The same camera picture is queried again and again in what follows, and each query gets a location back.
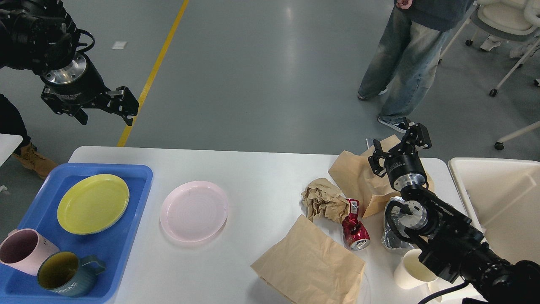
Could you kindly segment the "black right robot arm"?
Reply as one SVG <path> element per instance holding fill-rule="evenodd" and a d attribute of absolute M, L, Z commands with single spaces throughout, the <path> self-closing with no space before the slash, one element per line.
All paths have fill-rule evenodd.
<path fill-rule="evenodd" d="M 539 301 L 539 265 L 533 261 L 511 264 L 496 255 L 484 241 L 484 234 L 471 219 L 439 199 L 428 189 L 427 174 L 418 151 L 432 146 L 429 132 L 421 123 L 409 123 L 400 142 L 384 151 L 373 140 L 368 158 L 373 173 L 388 177 L 400 193 L 384 208 L 384 221 L 401 241 L 421 250 L 419 260 L 437 277 L 464 283 L 422 299 L 425 304 L 445 293 L 472 285 L 485 304 L 532 304 Z"/>

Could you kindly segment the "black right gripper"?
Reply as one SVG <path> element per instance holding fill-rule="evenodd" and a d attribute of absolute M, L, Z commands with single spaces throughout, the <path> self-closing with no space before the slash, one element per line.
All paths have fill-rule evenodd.
<path fill-rule="evenodd" d="M 373 153 L 368 157 L 372 172 L 378 177 L 388 175 L 390 186 L 397 192 L 409 185 L 423 186 L 427 174 L 420 161 L 418 151 L 430 149 L 432 141 L 428 129 L 422 123 L 405 119 L 397 125 L 404 135 L 388 156 L 379 140 L 373 139 Z"/>

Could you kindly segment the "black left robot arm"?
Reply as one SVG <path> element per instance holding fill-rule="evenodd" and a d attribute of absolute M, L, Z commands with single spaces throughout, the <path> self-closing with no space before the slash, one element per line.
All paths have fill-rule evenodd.
<path fill-rule="evenodd" d="M 95 45 L 60 0 L 2 0 L 1 66 L 32 71 L 42 100 L 56 114 L 86 125 L 85 109 L 120 116 L 131 126 L 139 102 L 126 86 L 109 89 L 86 52 Z"/>

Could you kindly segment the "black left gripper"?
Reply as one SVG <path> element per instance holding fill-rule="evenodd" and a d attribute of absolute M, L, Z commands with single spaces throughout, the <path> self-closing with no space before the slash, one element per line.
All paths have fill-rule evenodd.
<path fill-rule="evenodd" d="M 83 108 L 97 108 L 120 116 L 127 126 L 133 125 L 139 102 L 126 86 L 106 88 L 100 73 L 85 53 L 75 53 L 63 68 L 47 71 L 40 76 L 45 84 L 41 99 L 57 115 L 74 117 L 87 125 L 88 115 Z"/>

